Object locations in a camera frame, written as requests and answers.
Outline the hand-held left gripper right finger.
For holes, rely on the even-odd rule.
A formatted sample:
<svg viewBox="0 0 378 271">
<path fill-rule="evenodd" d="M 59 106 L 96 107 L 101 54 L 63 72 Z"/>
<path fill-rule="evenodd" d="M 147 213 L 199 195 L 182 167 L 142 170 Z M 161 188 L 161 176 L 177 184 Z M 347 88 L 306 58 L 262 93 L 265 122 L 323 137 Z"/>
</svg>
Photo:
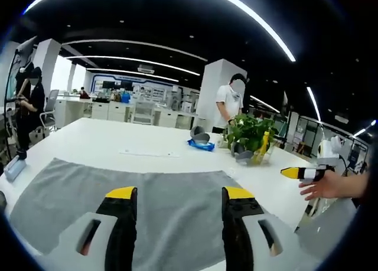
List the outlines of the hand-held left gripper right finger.
<svg viewBox="0 0 378 271">
<path fill-rule="evenodd" d="M 243 188 L 223 187 L 221 194 L 226 270 L 298 270 L 298 238 L 290 227 Z"/>
</svg>

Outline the person's right hand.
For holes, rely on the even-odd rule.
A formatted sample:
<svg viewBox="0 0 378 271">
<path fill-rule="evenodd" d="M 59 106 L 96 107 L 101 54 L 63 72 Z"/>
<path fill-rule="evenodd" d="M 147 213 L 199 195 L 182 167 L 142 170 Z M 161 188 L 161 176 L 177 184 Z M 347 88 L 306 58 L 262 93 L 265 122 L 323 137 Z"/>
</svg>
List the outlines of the person's right hand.
<svg viewBox="0 0 378 271">
<path fill-rule="evenodd" d="M 305 184 L 299 184 L 301 189 L 300 195 L 305 200 L 313 200 L 315 198 L 345 198 L 353 195 L 350 183 L 347 177 L 337 175 L 335 172 L 327 170 L 323 178 L 319 181 Z"/>
</svg>

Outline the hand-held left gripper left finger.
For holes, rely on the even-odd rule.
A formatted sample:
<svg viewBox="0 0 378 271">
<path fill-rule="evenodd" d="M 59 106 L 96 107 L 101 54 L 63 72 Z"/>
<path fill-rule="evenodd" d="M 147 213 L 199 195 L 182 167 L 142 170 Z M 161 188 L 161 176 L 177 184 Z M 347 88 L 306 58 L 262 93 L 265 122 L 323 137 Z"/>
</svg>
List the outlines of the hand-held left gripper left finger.
<svg viewBox="0 0 378 271">
<path fill-rule="evenodd" d="M 68 226 L 54 249 L 55 270 L 131 270 L 136 241 L 137 187 L 107 193 L 93 213 Z"/>
</svg>

